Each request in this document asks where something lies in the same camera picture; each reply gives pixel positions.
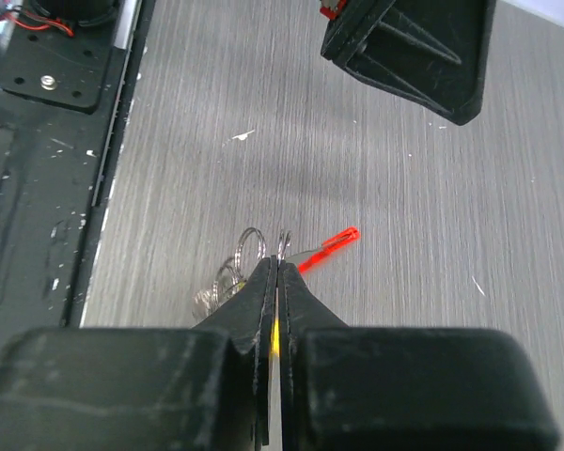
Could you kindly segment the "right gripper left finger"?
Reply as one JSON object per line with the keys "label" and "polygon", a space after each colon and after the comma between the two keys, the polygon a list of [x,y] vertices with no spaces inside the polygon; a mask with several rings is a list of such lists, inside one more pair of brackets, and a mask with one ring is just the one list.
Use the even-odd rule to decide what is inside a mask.
{"label": "right gripper left finger", "polygon": [[0,450],[259,450],[277,266],[190,329],[43,328],[0,354]]}

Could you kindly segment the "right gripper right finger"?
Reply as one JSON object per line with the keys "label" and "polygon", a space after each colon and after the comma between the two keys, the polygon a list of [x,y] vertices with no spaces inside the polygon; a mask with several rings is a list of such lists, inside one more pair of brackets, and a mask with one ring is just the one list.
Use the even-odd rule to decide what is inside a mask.
{"label": "right gripper right finger", "polygon": [[287,450],[555,450],[524,348],[485,328],[352,327],[278,270]]}

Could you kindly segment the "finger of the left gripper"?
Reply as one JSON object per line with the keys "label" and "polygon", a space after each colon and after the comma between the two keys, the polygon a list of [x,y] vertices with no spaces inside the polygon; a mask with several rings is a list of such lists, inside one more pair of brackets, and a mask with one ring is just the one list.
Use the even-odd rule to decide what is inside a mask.
{"label": "finger of the left gripper", "polygon": [[323,1],[321,56],[462,126],[481,111],[492,0]]}

